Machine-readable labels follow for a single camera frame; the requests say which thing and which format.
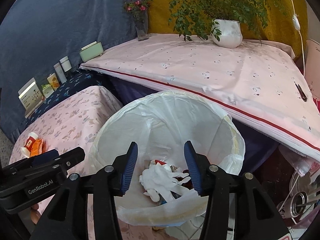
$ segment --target silver bolt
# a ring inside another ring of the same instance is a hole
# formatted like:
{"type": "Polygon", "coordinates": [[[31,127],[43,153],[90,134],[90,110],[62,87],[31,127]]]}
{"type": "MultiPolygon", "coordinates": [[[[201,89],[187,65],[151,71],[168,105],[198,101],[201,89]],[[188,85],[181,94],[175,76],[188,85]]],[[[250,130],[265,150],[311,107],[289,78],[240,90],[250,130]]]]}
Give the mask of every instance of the silver bolt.
{"type": "Polygon", "coordinates": [[[216,166],[216,165],[210,165],[210,167],[209,167],[209,170],[210,171],[213,171],[213,172],[215,172],[215,171],[218,171],[218,166],[216,166]]]}
{"type": "Polygon", "coordinates": [[[71,180],[76,180],[76,179],[78,179],[78,177],[79,177],[79,175],[78,175],[77,173],[72,173],[72,174],[70,175],[69,179],[71,179],[71,180]]]}
{"type": "Polygon", "coordinates": [[[245,175],[244,175],[247,179],[253,179],[253,175],[249,172],[247,172],[245,175]]]}
{"type": "Polygon", "coordinates": [[[114,168],[113,168],[111,165],[106,166],[106,167],[104,168],[104,171],[105,171],[105,172],[112,172],[113,170],[114,170],[114,168]]]}

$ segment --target pink cloth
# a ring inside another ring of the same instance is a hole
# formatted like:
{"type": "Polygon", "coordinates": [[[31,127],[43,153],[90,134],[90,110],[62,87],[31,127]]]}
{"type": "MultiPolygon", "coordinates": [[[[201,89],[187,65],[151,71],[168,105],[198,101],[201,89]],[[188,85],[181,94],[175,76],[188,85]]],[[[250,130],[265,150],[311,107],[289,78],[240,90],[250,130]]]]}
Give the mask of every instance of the pink cloth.
{"type": "MultiPolygon", "coordinates": [[[[47,150],[56,149],[59,154],[76,147],[86,153],[85,160],[68,171],[68,174],[89,175],[88,154],[94,139],[104,123],[120,110],[121,103],[106,88],[88,87],[56,105],[31,124],[18,138],[14,145],[10,163],[24,156],[23,147],[30,132],[35,132],[47,144],[47,150]]],[[[52,197],[39,203],[42,214],[52,197]]],[[[119,221],[124,240],[163,240],[169,237],[164,232],[154,232],[151,227],[130,226],[119,221]]],[[[94,240],[92,196],[88,198],[88,234],[94,240]]]]}
{"type": "Polygon", "coordinates": [[[288,46],[243,41],[228,49],[211,40],[192,39],[184,42],[176,34],[152,34],[146,41],[108,49],[81,68],[158,91],[179,89],[201,95],[231,117],[320,161],[320,113],[288,46]]]}

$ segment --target yellow curtain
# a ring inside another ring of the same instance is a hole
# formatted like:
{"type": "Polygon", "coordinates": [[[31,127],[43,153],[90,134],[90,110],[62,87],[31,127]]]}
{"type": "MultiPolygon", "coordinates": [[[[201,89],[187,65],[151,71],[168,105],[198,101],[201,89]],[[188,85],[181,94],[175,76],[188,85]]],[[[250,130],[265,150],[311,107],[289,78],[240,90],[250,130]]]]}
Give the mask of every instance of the yellow curtain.
{"type": "MultiPolygon", "coordinates": [[[[173,33],[173,23],[168,26],[169,1],[171,0],[153,0],[149,8],[149,33],[173,33]]],[[[268,12],[268,27],[262,30],[262,39],[269,41],[278,41],[290,45],[296,55],[296,58],[302,55],[301,38],[292,24],[293,7],[291,0],[281,0],[286,8],[288,16],[285,17],[274,5],[269,2],[271,10],[268,12]]],[[[305,0],[293,0],[295,12],[301,26],[301,35],[305,46],[308,34],[307,5],[305,0]]],[[[244,39],[257,39],[254,33],[247,30],[245,25],[241,25],[244,39]]]]}

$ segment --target white plastic bag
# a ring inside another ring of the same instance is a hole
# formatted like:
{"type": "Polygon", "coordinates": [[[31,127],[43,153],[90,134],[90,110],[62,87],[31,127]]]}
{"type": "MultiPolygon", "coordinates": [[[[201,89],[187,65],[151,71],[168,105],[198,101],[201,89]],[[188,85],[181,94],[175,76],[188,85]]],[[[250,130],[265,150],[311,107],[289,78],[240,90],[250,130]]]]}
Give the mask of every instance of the white plastic bag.
{"type": "Polygon", "coordinates": [[[139,176],[145,160],[161,160],[187,169],[183,146],[190,140],[197,153],[226,172],[238,174],[244,140],[230,117],[216,103],[192,93],[162,91],[137,99],[115,113],[99,131],[90,150],[91,173],[125,154],[132,141],[138,159],[129,190],[116,197],[117,215],[131,225],[168,225],[203,214],[207,197],[190,193],[161,206],[143,195],[139,176]]]}

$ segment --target pink tablecloth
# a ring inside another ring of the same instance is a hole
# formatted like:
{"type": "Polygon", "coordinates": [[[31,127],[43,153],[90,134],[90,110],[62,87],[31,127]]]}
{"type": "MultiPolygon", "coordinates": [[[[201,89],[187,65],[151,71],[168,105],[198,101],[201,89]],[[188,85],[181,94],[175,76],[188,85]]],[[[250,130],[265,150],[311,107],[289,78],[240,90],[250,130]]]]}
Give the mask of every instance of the pink tablecloth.
{"type": "MultiPolygon", "coordinates": [[[[23,147],[28,134],[33,131],[46,142],[47,150],[56,149],[59,154],[76,147],[86,153],[85,160],[68,171],[68,174],[88,175],[88,153],[94,139],[104,123],[122,107],[121,103],[106,88],[88,87],[56,105],[31,124],[18,138],[14,145],[10,163],[23,158],[23,147]]],[[[42,213],[52,197],[39,203],[42,213]]],[[[88,233],[94,239],[92,196],[88,200],[88,233]]],[[[170,239],[164,233],[156,233],[151,227],[130,226],[119,222],[124,240],[162,240],[170,239]]]]}

